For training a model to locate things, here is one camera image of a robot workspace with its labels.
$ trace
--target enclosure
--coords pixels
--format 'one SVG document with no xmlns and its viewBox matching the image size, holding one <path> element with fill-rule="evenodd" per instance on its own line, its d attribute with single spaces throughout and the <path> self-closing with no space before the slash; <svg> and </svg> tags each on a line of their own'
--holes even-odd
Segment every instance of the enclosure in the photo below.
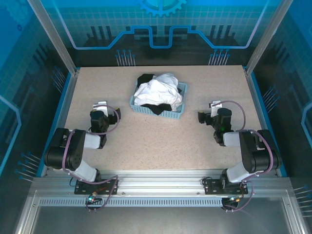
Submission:
<svg viewBox="0 0 312 234">
<path fill-rule="evenodd" d="M 311 1 L 0 6 L 0 233 L 310 233 Z M 135 112 L 138 77 L 164 73 L 187 85 L 179 119 Z M 229 195 L 208 195 L 202 184 L 242 161 L 240 148 L 220 146 L 198 123 L 214 100 L 239 103 L 244 129 L 268 129 L 282 158 L 252 179 L 252 200 L 233 214 L 220 208 Z M 90 130 L 99 101 L 120 108 L 121 119 L 83 160 L 103 179 L 118 175 L 118 186 L 107 207 L 88 214 L 88 196 L 44 155 L 57 128 Z M 241 110 L 223 107 L 239 130 Z"/>
</svg>

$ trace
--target circuit pattern graphic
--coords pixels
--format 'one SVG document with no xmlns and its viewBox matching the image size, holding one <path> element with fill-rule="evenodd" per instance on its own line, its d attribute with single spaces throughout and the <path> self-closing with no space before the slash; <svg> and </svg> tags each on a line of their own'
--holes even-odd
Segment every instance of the circuit pattern graphic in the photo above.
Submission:
<svg viewBox="0 0 312 234">
<path fill-rule="evenodd" d="M 175 14 L 177 9 L 182 9 L 182 4 L 185 4 L 186 0 L 137 0 L 137 3 L 147 14 L 162 17 Z"/>
</svg>

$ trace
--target wire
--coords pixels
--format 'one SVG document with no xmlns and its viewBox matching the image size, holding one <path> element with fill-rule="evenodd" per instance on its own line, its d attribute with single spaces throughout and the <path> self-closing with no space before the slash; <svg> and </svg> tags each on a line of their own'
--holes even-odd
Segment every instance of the wire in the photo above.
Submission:
<svg viewBox="0 0 312 234">
<path fill-rule="evenodd" d="M 77 179 L 78 181 L 82 181 L 82 182 L 87 183 L 87 184 L 94 184 L 94 185 L 103 184 L 103 183 L 106 183 L 106 182 L 111 181 L 112 179 L 115 179 L 114 185 L 113 185 L 113 187 L 112 187 L 112 189 L 111 189 L 111 191 L 110 191 L 110 194 L 109 194 L 109 196 L 107 197 L 105 203 L 104 203 L 100 208 L 97 209 L 97 210 L 101 210 L 101 209 L 103 209 L 103 208 L 105 207 L 105 205 L 107 204 L 109 198 L 111 197 L 111 195 L 112 195 L 112 193 L 113 193 L 113 191 L 114 191 L 114 189 L 115 189 L 115 186 L 116 186 L 116 183 L 117 183 L 117 180 L 118 180 L 118 176 L 115 175 L 115 176 L 113 176 L 113 177 L 111 177 L 111 178 L 109 178 L 109 179 L 103 180 L 103 181 L 101 181 L 101 182 L 90 182 L 90 181 L 87 181 L 87 180 L 84 180 L 84 179 L 81 179 L 81 178 L 75 176 L 74 174 L 71 173 L 70 170 L 67 170 L 67 169 L 65 168 L 65 161 L 66 161 L 66 156 L 67 156 L 69 144 L 70 144 L 70 141 L 71 141 L 71 139 L 72 139 L 73 134 L 75 133 L 75 131 L 76 131 L 76 129 L 74 129 L 74 130 L 69 134 L 69 136 L 68 136 L 68 139 L 67 139 L 67 142 L 66 142 L 66 146 L 65 146 L 65 150 L 64 150 L 63 160 L 62 160 L 62 169 L 63 169 L 69 176 L 71 176 L 71 177 Z"/>
<path fill-rule="evenodd" d="M 242 127 L 241 129 L 237 130 L 237 131 L 244 130 L 245 125 L 246 125 L 246 114 L 245 114 L 244 108 L 243 108 L 239 103 L 237 103 L 236 101 L 230 101 L 230 100 L 218 102 L 218 103 L 213 104 L 213 105 L 211 105 L 211 106 L 217 106 L 217 105 L 220 105 L 220 104 L 222 104 L 222 103 L 234 103 L 234 104 L 236 104 L 237 106 L 239 106 L 239 108 L 240 108 L 240 109 L 242 110 L 242 112 L 243 112 L 244 123 L 243 123 L 243 127 Z"/>
<path fill-rule="evenodd" d="M 73 177 L 71 177 L 71 179 L 70 179 L 70 181 L 69 181 L 69 186 L 70 186 L 70 187 L 75 187 L 75 185 L 72 185 L 72 184 L 71 184 L 71 183 L 72 183 L 72 181 L 73 181 L 73 179 L 74 179 L 74 178 L 73 178 Z"/>
<path fill-rule="evenodd" d="M 207 186 L 207 185 L 204 184 L 204 180 L 206 180 L 206 179 L 212 179 L 212 178 L 211 178 L 211 177 L 205 177 L 205 178 L 203 178 L 203 179 L 201 180 L 201 184 L 202 184 L 203 186 L 205 186 L 205 187 Z"/>
<path fill-rule="evenodd" d="M 237 131 L 242 131 L 242 130 L 244 130 L 245 125 L 246 125 L 246 113 L 245 113 L 243 107 L 242 107 L 239 103 L 237 103 L 236 101 L 231 101 L 231 100 L 226 100 L 226 101 L 218 102 L 218 103 L 216 103 L 216 104 L 213 104 L 212 106 L 217 106 L 217 105 L 220 105 L 220 104 L 222 104 L 222 103 L 234 103 L 234 104 L 236 104 L 236 105 L 242 110 L 243 116 L 244 116 L 244 123 L 243 123 L 243 127 L 242 127 L 241 129 L 237 130 Z M 248 179 L 251 179 L 251 178 L 253 178 L 253 177 L 255 177 L 255 176 L 259 176 L 259 175 L 262 175 L 262 174 L 266 174 L 266 173 L 268 173 L 268 172 L 272 169 L 272 167 L 273 167 L 273 154 L 272 154 L 272 150 L 271 150 L 269 144 L 267 143 L 267 141 L 266 141 L 266 140 L 264 139 L 264 137 L 263 137 L 260 133 L 258 133 L 256 130 L 249 129 L 248 131 L 249 131 L 249 132 L 252 132 L 252 133 L 254 133 L 254 134 L 256 134 L 256 135 L 262 140 L 262 142 L 264 143 L 264 145 L 266 146 L 267 150 L 269 151 L 270 165 L 269 165 L 269 167 L 268 167 L 264 172 L 259 172 L 258 174 L 257 174 L 257 173 L 254 173 L 254 174 L 252 174 L 252 175 L 250 175 L 250 176 L 248 176 L 248 177 L 242 179 L 242 181 L 241 181 L 242 184 L 251 183 L 251 185 L 252 185 L 252 192 L 251 192 L 251 195 L 250 195 L 250 197 L 248 198 L 247 202 L 246 202 L 242 207 L 231 210 L 232 212 L 240 211 L 240 210 L 243 209 L 245 206 L 247 206 L 247 204 L 250 202 L 250 200 L 252 199 L 252 197 L 253 197 L 253 195 L 254 195 L 254 184 L 253 184 L 251 181 L 249 181 Z"/>
<path fill-rule="evenodd" d="M 266 147 L 267 150 L 269 151 L 270 165 L 269 165 L 269 167 L 268 167 L 265 171 L 259 172 L 258 174 L 257 174 L 257 173 L 254 173 L 254 174 L 252 174 L 252 175 L 250 175 L 250 176 L 244 178 L 242 181 L 246 181 L 247 179 L 250 179 L 250 178 L 253 178 L 253 177 L 255 177 L 255 176 L 263 175 L 263 174 L 266 174 L 266 173 L 270 172 L 270 170 L 272 169 L 273 164 L 274 164 L 273 153 L 272 153 L 272 150 L 271 150 L 271 148 L 270 148 L 268 142 L 267 142 L 267 141 L 264 139 L 264 137 L 263 137 L 259 132 L 257 132 L 256 130 L 249 129 L 248 131 L 249 131 L 249 132 L 252 132 L 252 133 L 254 133 L 254 134 L 256 134 L 256 135 L 262 140 L 262 142 L 264 143 L 265 147 Z"/>
<path fill-rule="evenodd" d="M 269 167 L 268 167 L 264 172 L 259 172 L 258 174 L 257 174 L 257 173 L 254 173 L 254 174 L 252 174 L 252 175 L 250 175 L 250 176 L 248 176 L 248 177 L 242 179 L 242 184 L 251 183 L 251 185 L 252 185 L 252 192 L 251 192 L 251 195 L 250 195 L 250 197 L 248 198 L 247 202 L 246 202 L 243 206 L 241 206 L 240 208 L 231 210 L 232 212 L 240 211 L 240 210 L 243 209 L 245 206 L 247 206 L 247 204 L 250 202 L 250 200 L 252 199 L 252 197 L 253 197 L 253 195 L 254 195 L 254 184 L 253 184 L 250 180 L 248 180 L 248 179 L 251 179 L 251 178 L 253 178 L 253 177 L 255 177 L 255 176 L 259 176 L 259 175 L 263 175 L 263 174 L 268 173 L 268 172 L 272 169 L 273 163 L 274 163 L 272 150 L 271 150 L 269 144 L 267 143 L 267 141 L 264 139 L 264 137 L 263 137 L 259 132 L 257 132 L 256 130 L 249 129 L 248 131 L 249 131 L 249 132 L 252 132 L 252 133 L 255 133 L 255 134 L 262 140 L 262 142 L 264 143 L 264 145 L 266 146 L 267 150 L 269 151 L 270 165 L 269 165 Z"/>
<path fill-rule="evenodd" d="M 106 201 L 104 202 L 104 204 L 103 204 L 101 207 L 99 207 L 99 208 L 97 208 L 97 209 L 94 208 L 94 211 L 95 211 L 95 212 L 96 212 L 96 211 L 99 211 L 99 210 L 101 210 L 101 209 L 103 209 L 103 208 L 107 205 L 109 199 L 110 199 L 111 196 L 112 196 L 112 193 L 113 193 L 113 191 L 114 191 L 114 188 L 115 188 L 116 184 L 117 184 L 117 179 L 115 180 L 115 182 L 114 182 L 114 184 L 113 184 L 113 187 L 112 187 L 111 191 L 109 192 L 109 195 L 108 195 Z M 87 209 L 89 212 L 91 211 L 91 209 L 90 209 L 89 206 L 88 206 L 88 202 L 86 203 L 86 209 Z"/>
<path fill-rule="evenodd" d="M 109 106 L 109 105 L 97 105 L 97 106 L 94 106 L 94 108 L 97 108 L 97 107 L 107 107 L 108 109 L 113 110 L 113 112 L 116 114 L 117 122 L 116 122 L 116 125 L 115 125 L 115 127 L 114 127 L 113 129 L 111 129 L 111 130 L 109 130 L 109 131 L 107 131 L 107 132 L 105 132 L 105 133 L 92 133 L 92 132 L 90 132 L 90 134 L 94 134 L 94 135 L 105 135 L 105 134 L 111 133 L 111 132 L 112 132 L 113 130 L 115 130 L 115 129 L 118 127 L 118 125 L 119 125 L 119 120 L 120 120 L 120 118 L 119 118 L 118 112 L 115 110 L 114 107 L 111 107 L 111 106 Z"/>
</svg>

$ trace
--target black cable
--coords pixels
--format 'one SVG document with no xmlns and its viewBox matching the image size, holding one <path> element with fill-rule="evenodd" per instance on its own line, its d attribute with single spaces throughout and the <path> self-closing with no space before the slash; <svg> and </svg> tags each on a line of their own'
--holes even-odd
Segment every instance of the black cable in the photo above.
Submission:
<svg viewBox="0 0 312 234">
<path fill-rule="evenodd" d="M 69 186 L 70 187 L 75 187 L 75 185 L 72 185 L 71 183 L 72 183 L 72 181 L 73 181 L 73 177 L 70 179 L 70 181 L 69 181 Z"/>
<path fill-rule="evenodd" d="M 206 180 L 206 179 L 212 179 L 211 177 L 205 177 L 205 178 L 203 178 L 202 180 L 201 180 L 201 184 L 203 185 L 203 186 L 206 186 L 205 184 L 204 184 L 204 180 Z"/>
</svg>

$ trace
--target beige work surface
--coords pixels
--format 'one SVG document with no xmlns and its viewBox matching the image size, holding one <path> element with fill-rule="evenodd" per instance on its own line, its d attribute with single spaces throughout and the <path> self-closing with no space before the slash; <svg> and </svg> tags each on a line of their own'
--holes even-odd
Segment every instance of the beige work surface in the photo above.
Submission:
<svg viewBox="0 0 312 234">
<path fill-rule="evenodd" d="M 143 73 L 172 73 L 188 84 L 185 109 L 179 120 L 132 110 L 130 97 Z M 122 117 L 116 130 L 107 135 L 102 150 L 83 151 L 84 160 L 100 170 L 223 169 L 235 165 L 241 160 L 240 149 L 219 146 L 213 128 L 198 123 L 197 112 L 208 111 L 213 100 L 240 103 L 246 112 L 246 129 L 260 129 L 241 66 L 83 67 L 66 128 L 88 130 L 92 105 L 102 100 L 119 107 Z M 234 104 L 223 107 L 232 110 L 232 129 L 240 129 L 241 110 Z"/>
</svg>

